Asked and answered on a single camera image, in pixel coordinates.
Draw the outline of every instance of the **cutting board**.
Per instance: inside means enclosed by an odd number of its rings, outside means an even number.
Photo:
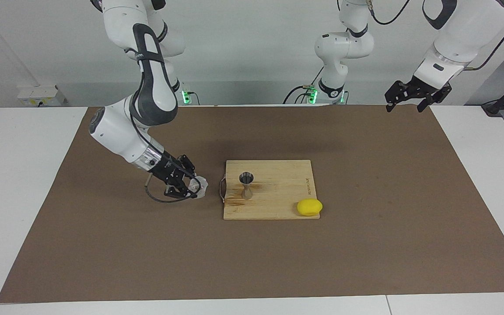
[[[253,196],[242,198],[244,187],[240,174],[254,175],[250,185]],[[224,198],[226,220],[312,220],[320,215],[304,217],[297,212],[297,203],[316,199],[316,188],[310,160],[228,160],[227,190]]]

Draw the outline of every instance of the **white table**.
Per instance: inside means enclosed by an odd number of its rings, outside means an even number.
[[[432,106],[432,111],[504,233],[503,120],[478,107]],[[0,109],[0,290],[85,112]],[[496,315],[504,314],[504,293],[0,305],[0,314],[23,313]]]

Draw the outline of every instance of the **table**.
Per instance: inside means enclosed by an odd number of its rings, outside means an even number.
[[[52,185],[85,110],[84,108],[0,109],[0,288]],[[432,110],[504,233],[504,166],[491,167],[497,165],[499,161],[504,161],[504,122],[501,119],[488,118],[480,108],[433,106]],[[390,307],[392,313],[396,315],[414,313],[427,306],[440,313],[440,308],[436,305],[441,307],[459,305],[458,310],[480,305],[484,309],[482,313],[487,311],[493,314],[494,308],[488,305],[502,307],[504,293],[0,305],[0,313],[19,310],[25,313],[44,313],[49,310],[48,308],[54,312],[62,310],[68,313],[71,312],[71,307],[79,312],[112,309],[120,313],[122,307],[137,309],[139,306],[136,305],[140,305],[142,313],[150,310],[167,311],[172,307],[178,310],[186,308],[188,312],[192,307],[197,307],[204,311],[209,309],[212,313],[220,313],[224,309],[239,307],[235,305],[240,305],[239,308],[246,308],[249,311],[269,309],[273,313],[285,313],[291,312],[293,307],[302,303],[311,305],[313,309],[319,311],[321,305],[325,305],[328,307],[328,313],[336,310],[338,313],[358,310],[362,313],[388,314]],[[372,305],[375,309],[370,311],[366,309],[366,305]]]

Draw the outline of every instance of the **metal jigger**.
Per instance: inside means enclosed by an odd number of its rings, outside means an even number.
[[[245,171],[244,173],[240,174],[240,183],[244,186],[244,190],[242,191],[242,199],[250,199],[252,198],[252,191],[250,190],[250,184],[252,184],[252,181],[254,181],[254,175],[252,173],[248,173]]]

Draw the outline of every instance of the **white electrical box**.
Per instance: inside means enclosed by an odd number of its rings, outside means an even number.
[[[67,103],[66,97],[53,86],[21,87],[17,96],[23,106],[58,107]]]

